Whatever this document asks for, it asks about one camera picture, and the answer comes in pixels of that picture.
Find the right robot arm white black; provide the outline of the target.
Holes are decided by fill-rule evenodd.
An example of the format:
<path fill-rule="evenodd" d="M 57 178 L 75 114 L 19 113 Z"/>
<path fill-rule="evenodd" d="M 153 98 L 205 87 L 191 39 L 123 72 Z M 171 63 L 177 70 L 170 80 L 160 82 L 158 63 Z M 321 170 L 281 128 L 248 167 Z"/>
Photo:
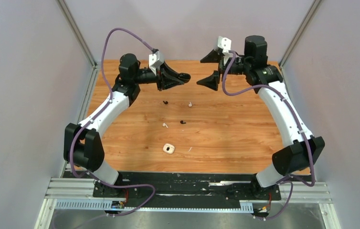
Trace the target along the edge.
<path fill-rule="evenodd" d="M 290 100 L 285 81 L 279 69 L 268 63 L 267 42 L 263 36 L 251 35 L 244 40 L 244 52 L 239 55 L 232 50 L 232 41 L 219 36 L 215 47 L 201 63 L 217 63 L 212 75 L 197 82 L 227 96 L 254 91 L 267 106 L 282 138 L 283 149 L 272 155 L 271 164 L 255 175 L 250 186 L 251 195 L 263 199 L 269 187 L 297 178 L 295 172 L 309 168 L 315 184 L 314 165 L 325 147 L 323 137 L 315 137 L 304 124 Z"/>

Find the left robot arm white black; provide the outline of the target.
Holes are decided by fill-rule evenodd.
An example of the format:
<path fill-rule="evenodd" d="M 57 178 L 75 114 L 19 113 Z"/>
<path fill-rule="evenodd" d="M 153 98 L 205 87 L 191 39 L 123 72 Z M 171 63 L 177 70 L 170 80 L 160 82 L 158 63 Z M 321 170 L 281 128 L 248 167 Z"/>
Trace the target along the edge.
<path fill-rule="evenodd" d="M 107 98 L 86 119 L 69 123 L 64 133 L 64 159 L 72 166 L 82 167 L 106 184 L 106 192 L 119 197 L 124 184 L 119 172 L 105 160 L 102 136 L 114 120 L 137 99 L 141 84 L 156 84 L 158 90 L 184 85 L 191 76 L 170 68 L 159 51 L 149 55 L 148 67 L 141 68 L 136 55 L 127 53 L 119 60 L 119 74 Z"/>

